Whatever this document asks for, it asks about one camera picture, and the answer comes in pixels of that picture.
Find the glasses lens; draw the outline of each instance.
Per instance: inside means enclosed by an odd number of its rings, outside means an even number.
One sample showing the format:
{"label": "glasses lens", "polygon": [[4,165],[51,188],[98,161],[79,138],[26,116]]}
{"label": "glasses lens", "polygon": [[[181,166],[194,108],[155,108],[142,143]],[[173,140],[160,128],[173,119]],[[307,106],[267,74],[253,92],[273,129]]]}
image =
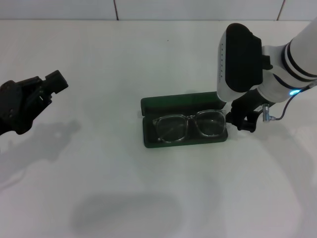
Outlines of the glasses lens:
{"label": "glasses lens", "polygon": [[223,133],[225,119],[221,112],[205,112],[196,118],[198,129],[205,135],[217,136]]}
{"label": "glasses lens", "polygon": [[163,118],[157,125],[158,136],[172,142],[183,138],[186,134],[186,120],[182,117]]}

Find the green glasses case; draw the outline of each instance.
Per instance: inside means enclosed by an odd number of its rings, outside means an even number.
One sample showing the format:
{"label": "green glasses case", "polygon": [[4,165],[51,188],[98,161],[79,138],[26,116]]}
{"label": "green glasses case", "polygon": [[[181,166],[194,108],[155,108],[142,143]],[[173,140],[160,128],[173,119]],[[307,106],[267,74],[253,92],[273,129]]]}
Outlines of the green glasses case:
{"label": "green glasses case", "polygon": [[143,117],[143,140],[147,148],[170,147],[179,145],[195,145],[224,142],[228,138],[225,127],[222,134],[215,137],[201,137],[194,126],[188,127],[188,136],[183,141],[165,143],[159,141],[153,120],[167,115],[191,116],[205,110],[222,110],[225,102],[221,101],[217,92],[193,93],[173,96],[143,98],[141,110]]}

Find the cable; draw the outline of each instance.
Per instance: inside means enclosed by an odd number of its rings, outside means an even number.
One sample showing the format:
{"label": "cable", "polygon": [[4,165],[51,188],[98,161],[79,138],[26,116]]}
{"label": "cable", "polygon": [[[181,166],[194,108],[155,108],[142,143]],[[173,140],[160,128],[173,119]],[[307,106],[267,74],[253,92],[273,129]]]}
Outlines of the cable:
{"label": "cable", "polygon": [[293,98],[295,98],[295,96],[296,96],[297,94],[294,94],[294,95],[287,101],[287,103],[286,103],[286,105],[285,105],[285,107],[284,107],[284,109],[283,109],[283,113],[282,113],[281,117],[276,118],[275,120],[282,120],[282,118],[283,118],[284,115],[285,115],[285,112],[286,112],[286,109],[287,109],[287,107],[288,107],[288,104],[291,102],[291,100],[292,100]]}
{"label": "cable", "polygon": [[317,84],[317,82],[316,82],[316,80],[315,80],[313,83],[311,83],[310,85],[308,85],[308,86],[306,86],[305,88],[303,88],[303,89],[302,89],[301,91],[299,91],[297,94],[294,94],[294,95],[287,101],[287,103],[285,104],[285,107],[284,107],[284,109],[283,109],[283,113],[282,113],[281,117],[275,118],[274,120],[282,120],[282,118],[285,116],[286,109],[287,109],[289,103],[291,102],[291,100],[292,100],[293,98],[295,98],[296,95],[298,95],[298,94],[300,94],[300,93],[302,93],[302,92],[305,92],[305,91],[308,90],[308,89],[311,89],[311,88],[315,87],[316,84]]}

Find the white tile wall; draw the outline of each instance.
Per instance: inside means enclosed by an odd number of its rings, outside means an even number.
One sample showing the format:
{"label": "white tile wall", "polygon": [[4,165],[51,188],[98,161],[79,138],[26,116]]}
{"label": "white tile wall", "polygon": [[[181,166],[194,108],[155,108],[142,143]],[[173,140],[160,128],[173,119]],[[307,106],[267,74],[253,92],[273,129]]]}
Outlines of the white tile wall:
{"label": "white tile wall", "polygon": [[0,19],[112,19],[113,0],[0,0]]}
{"label": "white tile wall", "polygon": [[280,20],[313,20],[317,17],[317,0],[286,0]]}
{"label": "white tile wall", "polygon": [[120,20],[276,20],[283,0],[116,0]]}

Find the eyeglasses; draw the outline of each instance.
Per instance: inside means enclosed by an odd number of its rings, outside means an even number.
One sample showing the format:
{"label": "eyeglasses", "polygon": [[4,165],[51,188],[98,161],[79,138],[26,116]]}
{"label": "eyeglasses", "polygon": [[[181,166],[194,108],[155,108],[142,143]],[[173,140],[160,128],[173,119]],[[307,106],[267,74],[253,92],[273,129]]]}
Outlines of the eyeglasses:
{"label": "eyeglasses", "polygon": [[188,122],[192,120],[202,137],[215,137],[225,130],[225,116],[220,110],[206,110],[194,116],[168,115],[153,120],[156,127],[158,141],[165,143],[185,140],[188,133]]}

